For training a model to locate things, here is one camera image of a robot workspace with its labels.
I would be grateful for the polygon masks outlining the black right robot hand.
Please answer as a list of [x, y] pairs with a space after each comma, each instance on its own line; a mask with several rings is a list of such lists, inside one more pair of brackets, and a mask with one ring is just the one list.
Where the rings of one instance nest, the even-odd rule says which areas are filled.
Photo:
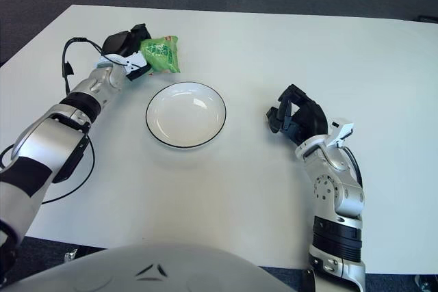
[[327, 146], [337, 146], [352, 135], [353, 123], [333, 122], [335, 136], [331, 137], [321, 106], [294, 84], [287, 87], [278, 102], [278, 107], [271, 107], [266, 113], [268, 126], [271, 132], [282, 132], [297, 146], [315, 136], [322, 136]]

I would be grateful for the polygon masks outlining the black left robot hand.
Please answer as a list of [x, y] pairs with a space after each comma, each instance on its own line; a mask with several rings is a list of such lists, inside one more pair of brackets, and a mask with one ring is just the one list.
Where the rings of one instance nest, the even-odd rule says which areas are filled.
[[150, 73], [152, 66], [140, 50], [142, 42], [150, 39], [151, 35], [144, 23], [134, 26], [129, 31], [110, 35], [103, 43], [96, 66], [121, 66], [130, 81]]

